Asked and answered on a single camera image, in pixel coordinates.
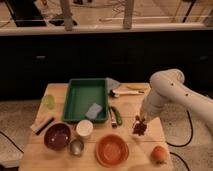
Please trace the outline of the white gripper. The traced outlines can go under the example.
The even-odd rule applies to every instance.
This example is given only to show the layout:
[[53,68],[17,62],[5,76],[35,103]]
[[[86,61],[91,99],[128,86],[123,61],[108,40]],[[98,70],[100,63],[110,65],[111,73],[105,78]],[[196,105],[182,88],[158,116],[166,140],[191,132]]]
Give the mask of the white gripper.
[[154,114],[158,114],[163,110],[167,99],[151,89],[142,101],[140,108],[140,120],[144,124],[148,124],[156,118]]

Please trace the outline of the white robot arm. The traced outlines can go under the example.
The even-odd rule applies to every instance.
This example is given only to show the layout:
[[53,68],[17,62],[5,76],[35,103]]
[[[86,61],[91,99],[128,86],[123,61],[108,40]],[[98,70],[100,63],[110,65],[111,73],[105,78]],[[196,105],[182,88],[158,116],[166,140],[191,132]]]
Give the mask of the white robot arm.
[[151,89],[142,101],[140,117],[158,114],[168,101],[172,101],[197,114],[213,134],[213,99],[189,89],[184,81],[185,76],[179,69],[155,72],[150,77]]

